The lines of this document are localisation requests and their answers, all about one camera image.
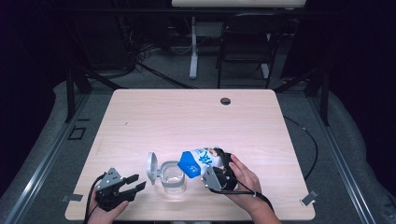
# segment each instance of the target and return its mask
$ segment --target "lid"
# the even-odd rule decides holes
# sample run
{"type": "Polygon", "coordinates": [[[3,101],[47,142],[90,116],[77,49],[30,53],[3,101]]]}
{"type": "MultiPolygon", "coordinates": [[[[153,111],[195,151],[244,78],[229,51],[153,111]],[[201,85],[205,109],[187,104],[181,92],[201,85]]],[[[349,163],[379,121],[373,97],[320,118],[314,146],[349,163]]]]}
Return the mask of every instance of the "lid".
{"type": "Polygon", "coordinates": [[[157,156],[154,152],[148,154],[148,166],[147,166],[148,179],[151,180],[151,184],[155,184],[155,179],[159,177],[158,161],[157,156]]]}

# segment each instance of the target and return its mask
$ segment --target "black cable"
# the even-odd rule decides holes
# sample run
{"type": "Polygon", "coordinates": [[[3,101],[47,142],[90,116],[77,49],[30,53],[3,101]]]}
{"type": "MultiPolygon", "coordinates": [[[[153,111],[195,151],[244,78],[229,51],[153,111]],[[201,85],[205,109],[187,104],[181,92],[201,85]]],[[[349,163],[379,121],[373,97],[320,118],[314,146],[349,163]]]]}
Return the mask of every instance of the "black cable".
{"type": "Polygon", "coordinates": [[[171,84],[173,84],[173,85],[175,85],[177,87],[182,87],[182,88],[185,88],[185,89],[198,89],[198,88],[196,88],[194,86],[190,86],[190,85],[181,83],[179,81],[176,81],[176,80],[174,80],[174,79],[172,79],[172,78],[170,78],[170,77],[168,77],[168,76],[166,76],[166,75],[164,75],[164,74],[162,74],[162,73],[160,73],[160,72],[158,72],[158,71],[156,71],[156,70],[154,70],[154,69],[152,69],[150,67],[145,66],[141,62],[136,62],[136,64],[138,64],[141,67],[143,67],[144,69],[148,70],[150,73],[154,74],[155,76],[160,77],[163,80],[165,80],[165,81],[167,81],[167,82],[169,82],[169,83],[171,83],[171,84]]]}
{"type": "Polygon", "coordinates": [[[156,48],[154,45],[146,45],[141,47],[139,52],[136,54],[135,62],[142,63],[151,56],[151,51],[155,49],[156,48]]]}
{"type": "Polygon", "coordinates": [[[105,77],[107,79],[112,79],[112,78],[117,78],[117,77],[125,77],[126,75],[132,73],[134,71],[134,65],[133,66],[129,66],[125,69],[123,69],[122,71],[120,71],[117,74],[112,74],[112,75],[101,75],[101,77],[105,77]]]}
{"type": "Polygon", "coordinates": [[[215,189],[209,189],[210,191],[217,193],[217,194],[250,194],[253,195],[253,197],[255,198],[260,198],[261,200],[263,200],[264,202],[266,202],[268,204],[268,206],[271,208],[271,210],[273,210],[274,212],[274,207],[272,206],[271,202],[268,200],[267,197],[265,197],[264,195],[262,195],[261,193],[254,191],[250,188],[248,188],[246,185],[244,185],[242,182],[240,182],[238,179],[232,177],[232,179],[236,180],[238,182],[238,184],[242,185],[243,187],[245,187],[245,189],[247,189],[248,191],[235,191],[235,190],[215,190],[215,189]]]}
{"type": "Polygon", "coordinates": [[[315,140],[314,136],[312,136],[312,134],[305,127],[303,127],[302,125],[300,125],[299,123],[297,123],[293,119],[290,119],[290,118],[288,118],[286,116],[283,116],[283,118],[291,121],[295,125],[299,126],[301,129],[303,129],[308,134],[308,136],[311,138],[312,142],[314,142],[314,144],[315,144],[315,151],[316,151],[315,159],[314,159],[314,163],[312,164],[311,168],[308,171],[308,174],[306,174],[306,176],[304,177],[304,180],[306,180],[311,175],[312,171],[314,170],[315,166],[317,165],[317,161],[318,161],[318,144],[317,144],[317,141],[315,140]]]}
{"type": "Polygon", "coordinates": [[[99,180],[103,179],[103,177],[105,177],[106,172],[104,172],[102,175],[99,175],[96,180],[93,182],[91,189],[90,189],[90,194],[88,195],[88,199],[87,199],[87,207],[85,208],[85,217],[84,217],[84,222],[83,224],[87,224],[88,223],[88,219],[90,219],[90,216],[93,212],[93,210],[95,210],[95,208],[97,207],[97,205],[92,209],[92,211],[90,212],[90,203],[91,203],[91,196],[93,193],[93,189],[95,188],[97,182],[99,182],[99,180]]]}

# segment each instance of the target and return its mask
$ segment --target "desk leg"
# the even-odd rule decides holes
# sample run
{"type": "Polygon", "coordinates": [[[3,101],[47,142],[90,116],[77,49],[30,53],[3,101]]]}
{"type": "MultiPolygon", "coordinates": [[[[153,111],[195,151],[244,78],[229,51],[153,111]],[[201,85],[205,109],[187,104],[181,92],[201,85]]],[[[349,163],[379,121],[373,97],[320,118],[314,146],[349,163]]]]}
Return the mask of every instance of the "desk leg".
{"type": "Polygon", "coordinates": [[[197,34],[195,30],[195,17],[191,20],[191,66],[190,66],[190,79],[197,78],[198,70],[198,53],[197,53],[197,34]]]}

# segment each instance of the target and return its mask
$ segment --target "black wire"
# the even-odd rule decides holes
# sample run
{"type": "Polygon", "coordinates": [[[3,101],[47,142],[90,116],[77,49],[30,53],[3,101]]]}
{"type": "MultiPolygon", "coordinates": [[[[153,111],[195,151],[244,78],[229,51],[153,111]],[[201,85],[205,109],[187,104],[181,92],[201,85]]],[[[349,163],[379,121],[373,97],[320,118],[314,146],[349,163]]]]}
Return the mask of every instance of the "black wire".
{"type": "Polygon", "coordinates": [[[99,176],[96,178],[96,180],[93,182],[92,186],[91,186],[90,194],[88,195],[88,199],[87,199],[87,207],[85,208],[85,217],[84,217],[84,222],[83,222],[83,224],[87,224],[87,223],[88,223],[88,219],[90,219],[90,216],[91,216],[93,210],[95,210],[95,208],[98,206],[98,204],[97,204],[97,205],[92,209],[92,211],[91,211],[91,213],[90,213],[90,203],[91,203],[91,196],[92,196],[92,193],[93,193],[93,189],[95,188],[96,183],[97,183],[99,180],[103,179],[103,177],[105,177],[105,175],[106,175],[106,172],[105,172],[104,174],[102,174],[102,175],[99,175],[99,176]]]}
{"type": "Polygon", "coordinates": [[[308,177],[311,175],[312,171],[314,170],[315,166],[317,165],[317,161],[318,161],[318,144],[317,144],[317,141],[315,140],[314,136],[312,136],[312,134],[311,134],[305,127],[303,127],[302,125],[300,125],[299,123],[297,123],[297,122],[294,121],[293,119],[290,119],[290,118],[288,118],[288,117],[286,117],[286,116],[283,116],[283,118],[285,118],[285,119],[291,121],[291,122],[294,123],[295,125],[299,126],[301,129],[303,129],[303,130],[308,134],[308,136],[311,138],[312,142],[314,142],[314,144],[315,144],[315,151],[316,151],[315,159],[314,159],[314,163],[312,164],[312,166],[311,166],[311,168],[309,169],[308,173],[307,173],[306,176],[304,177],[304,180],[306,180],[306,179],[308,179],[308,177]]]}
{"type": "Polygon", "coordinates": [[[246,185],[244,185],[242,182],[240,182],[235,177],[232,177],[232,179],[236,180],[238,182],[238,184],[242,185],[243,187],[245,187],[245,189],[247,189],[249,191],[215,190],[215,189],[209,189],[209,190],[214,193],[217,193],[217,194],[250,194],[250,195],[253,195],[253,197],[259,198],[259,199],[263,200],[264,202],[266,202],[268,204],[268,206],[271,208],[271,210],[273,210],[273,212],[274,212],[274,207],[272,206],[271,202],[268,200],[267,197],[265,197],[263,194],[261,194],[257,191],[253,191],[252,189],[248,188],[246,185]]]}
{"type": "Polygon", "coordinates": [[[166,75],[164,75],[164,74],[162,74],[162,73],[160,73],[160,72],[158,72],[158,71],[156,71],[156,70],[154,70],[154,69],[152,69],[150,67],[147,67],[146,65],[142,64],[141,62],[136,62],[136,64],[138,64],[141,67],[143,67],[144,69],[148,70],[150,73],[154,74],[155,76],[160,77],[163,80],[171,83],[172,85],[175,85],[177,87],[182,87],[182,88],[185,88],[185,89],[198,89],[198,88],[196,88],[194,86],[190,86],[190,85],[181,83],[179,81],[176,81],[176,80],[174,80],[174,79],[172,79],[172,78],[170,78],[170,77],[168,77],[168,76],[166,76],[166,75]]]}
{"type": "Polygon", "coordinates": [[[134,71],[134,65],[123,69],[122,71],[120,71],[117,74],[101,75],[101,77],[105,77],[107,79],[113,79],[113,78],[117,78],[117,77],[125,77],[126,75],[132,73],[133,71],[134,71]]]}

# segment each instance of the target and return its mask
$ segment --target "wooden table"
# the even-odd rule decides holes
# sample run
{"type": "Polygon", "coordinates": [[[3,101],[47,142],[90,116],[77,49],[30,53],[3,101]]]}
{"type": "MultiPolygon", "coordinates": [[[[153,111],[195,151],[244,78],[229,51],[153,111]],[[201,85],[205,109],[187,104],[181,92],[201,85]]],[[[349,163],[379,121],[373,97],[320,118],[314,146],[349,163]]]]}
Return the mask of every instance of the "wooden table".
{"type": "MultiPolygon", "coordinates": [[[[281,220],[308,220],[312,204],[276,95],[270,90],[118,90],[108,105],[65,216],[82,220],[94,179],[114,166],[122,176],[148,181],[120,220],[250,220],[223,195],[211,193],[200,177],[187,178],[181,195],[151,186],[146,173],[149,152],[161,165],[179,160],[185,150],[222,147],[234,153],[260,178],[262,192],[281,220]],[[223,105],[222,98],[231,103],[223,105]]],[[[134,188],[135,184],[124,189],[134,188]]]]}

